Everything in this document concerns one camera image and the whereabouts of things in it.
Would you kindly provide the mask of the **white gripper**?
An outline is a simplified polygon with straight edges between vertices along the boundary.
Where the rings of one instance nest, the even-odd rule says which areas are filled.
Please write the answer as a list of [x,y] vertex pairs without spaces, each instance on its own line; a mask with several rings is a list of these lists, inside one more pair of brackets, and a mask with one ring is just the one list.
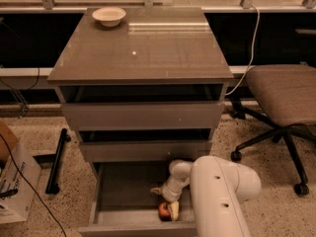
[[167,208],[170,213],[170,219],[177,221],[179,219],[179,202],[178,199],[182,190],[190,183],[190,179],[178,179],[170,176],[161,188],[152,188],[150,193],[162,196],[168,203]]

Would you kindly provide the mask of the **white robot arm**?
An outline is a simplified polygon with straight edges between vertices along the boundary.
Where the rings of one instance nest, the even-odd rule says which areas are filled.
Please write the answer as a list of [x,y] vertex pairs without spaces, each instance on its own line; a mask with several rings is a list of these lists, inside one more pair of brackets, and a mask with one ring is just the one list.
[[196,161],[174,160],[170,176],[152,193],[164,198],[158,214],[163,220],[179,218],[179,198],[188,187],[197,237],[251,237],[240,203],[257,197],[261,180],[253,169],[215,156]]

